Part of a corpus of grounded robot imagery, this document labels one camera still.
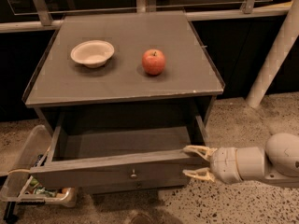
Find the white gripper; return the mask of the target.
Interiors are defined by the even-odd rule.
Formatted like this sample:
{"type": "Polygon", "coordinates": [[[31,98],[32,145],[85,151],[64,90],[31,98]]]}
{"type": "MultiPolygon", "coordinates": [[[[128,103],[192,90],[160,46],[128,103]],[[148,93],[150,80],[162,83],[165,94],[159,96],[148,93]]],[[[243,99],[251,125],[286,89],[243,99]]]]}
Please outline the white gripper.
{"type": "Polygon", "coordinates": [[[183,151],[197,154],[206,161],[210,160],[210,169],[183,170],[182,173],[187,177],[211,182],[214,182],[217,178],[226,184],[234,184],[242,181],[237,169],[235,147],[221,147],[216,149],[206,146],[187,145],[183,148],[183,151]]]}

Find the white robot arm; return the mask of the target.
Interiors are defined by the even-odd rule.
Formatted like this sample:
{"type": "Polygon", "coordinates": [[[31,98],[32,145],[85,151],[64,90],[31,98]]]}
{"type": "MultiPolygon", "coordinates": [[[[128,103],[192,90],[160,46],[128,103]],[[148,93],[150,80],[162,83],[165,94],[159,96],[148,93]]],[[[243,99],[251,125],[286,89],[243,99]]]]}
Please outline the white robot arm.
{"type": "Polygon", "coordinates": [[[299,188],[299,137],[276,133],[261,147],[186,146],[185,153],[194,153],[209,162],[197,170],[184,170],[187,177],[225,184],[259,181],[283,188],[299,188]]]}

